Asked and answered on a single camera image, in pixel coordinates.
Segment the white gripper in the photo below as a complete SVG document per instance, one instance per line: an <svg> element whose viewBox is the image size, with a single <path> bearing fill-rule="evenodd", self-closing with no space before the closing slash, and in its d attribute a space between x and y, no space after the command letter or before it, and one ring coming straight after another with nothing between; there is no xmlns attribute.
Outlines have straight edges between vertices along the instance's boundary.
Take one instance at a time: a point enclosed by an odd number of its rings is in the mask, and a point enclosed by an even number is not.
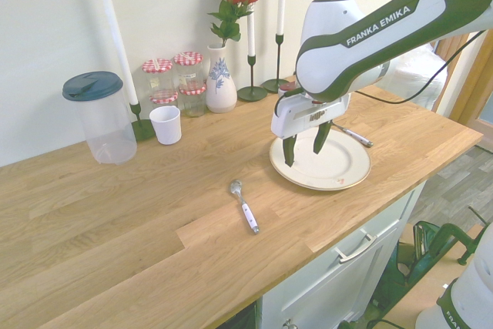
<svg viewBox="0 0 493 329"><path fill-rule="evenodd" d="M313 151L318 154L328 137L333 119L342 116L347 111L350 94L346 94L333 102L315 103L307 94L295 94L282 97L277 101L277 107L271 122L271 131L283 139L284 162L292 167L294 163L294 147L297 134L318 126L314 140Z"/></svg>

